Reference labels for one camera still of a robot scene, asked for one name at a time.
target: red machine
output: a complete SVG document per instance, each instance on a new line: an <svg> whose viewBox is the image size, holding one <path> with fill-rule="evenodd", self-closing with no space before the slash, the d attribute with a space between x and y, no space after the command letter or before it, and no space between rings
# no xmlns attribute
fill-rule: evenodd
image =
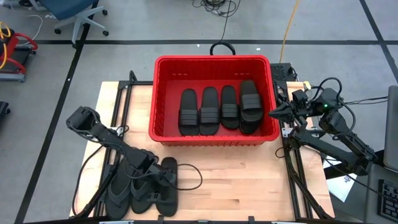
<svg viewBox="0 0 398 224"><path fill-rule="evenodd" d="M36 54L35 50L37 49L37 44L30 37L15 33L12 29L1 29L1 33L2 38L0 39L0 44L2 46L0 46L0 65L3 63L4 57L6 57L6 61L3 68L0 68L0 80L25 82L25 64L30 54ZM17 46L20 41L18 37L25 38L32 46Z"/></svg>

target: wooden tabletop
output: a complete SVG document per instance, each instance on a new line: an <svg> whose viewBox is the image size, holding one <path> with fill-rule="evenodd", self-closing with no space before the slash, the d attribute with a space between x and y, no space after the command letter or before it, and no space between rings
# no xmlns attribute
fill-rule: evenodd
<svg viewBox="0 0 398 224"><path fill-rule="evenodd" d="M103 82L96 105L105 126L110 126L118 82ZM303 88L301 82L288 83L289 93ZM120 124L125 91L121 100L118 125ZM133 86L127 125L130 130L124 140L131 146L144 148L159 156L172 156L178 163L197 166L203 175L203 185L196 190L180 191L178 211L166 220L219 220L243 221L254 216L256 221L294 220L289 181L284 159L275 156L282 147L281 138L256 147L165 147L154 142L148 135L152 86ZM85 160L98 148L88 142ZM87 163L80 180L75 206L81 211L98 188L103 167L103 149ZM305 176L309 191L331 216L328 186L320 156L301 148ZM199 176L190 167L178 168L180 188L194 187ZM297 187L301 216L305 217L302 194ZM155 205L146 213L137 215L129 210L127 220L156 220L159 213Z"/></svg>

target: basket handle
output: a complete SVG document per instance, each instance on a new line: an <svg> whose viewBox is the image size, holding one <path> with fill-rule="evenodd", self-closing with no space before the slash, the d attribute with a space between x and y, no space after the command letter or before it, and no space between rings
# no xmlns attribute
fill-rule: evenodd
<svg viewBox="0 0 398 224"><path fill-rule="evenodd" d="M210 47L210 55L213 55L214 47L216 47L217 45L220 45L220 44L221 44L221 45L224 45L225 47L227 47L228 49L230 49L231 52L232 52L232 55L236 55L235 48L234 48L231 44L229 44L229 43L227 43L227 42L222 42L222 41L217 42L217 43L213 44L213 45Z"/></svg>

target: white paper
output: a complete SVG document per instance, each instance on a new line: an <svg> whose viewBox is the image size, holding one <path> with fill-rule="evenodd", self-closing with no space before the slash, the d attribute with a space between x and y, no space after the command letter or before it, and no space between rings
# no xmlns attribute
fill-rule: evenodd
<svg viewBox="0 0 398 224"><path fill-rule="evenodd" d="M329 162L333 165L337 165L341 163L340 161L333 161L334 158L327 156L326 159L332 159L329 160ZM330 167L330 164L327 161L323 162L323 168ZM352 178L356 179L355 174L350 174ZM336 198L340 199L342 202L345 202L347 199L347 196L353 187L354 181L351 180L348 176L342 176L342 177L336 177L333 179L327 180L328 182L328 188L329 192L332 193Z"/></svg>

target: keyboard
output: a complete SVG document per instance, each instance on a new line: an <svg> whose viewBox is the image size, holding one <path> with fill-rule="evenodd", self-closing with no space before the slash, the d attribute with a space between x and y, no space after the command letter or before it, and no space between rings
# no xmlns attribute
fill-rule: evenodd
<svg viewBox="0 0 398 224"><path fill-rule="evenodd" d="M379 180L379 193L394 198L378 196L377 214L398 223L398 188L387 180Z"/></svg>

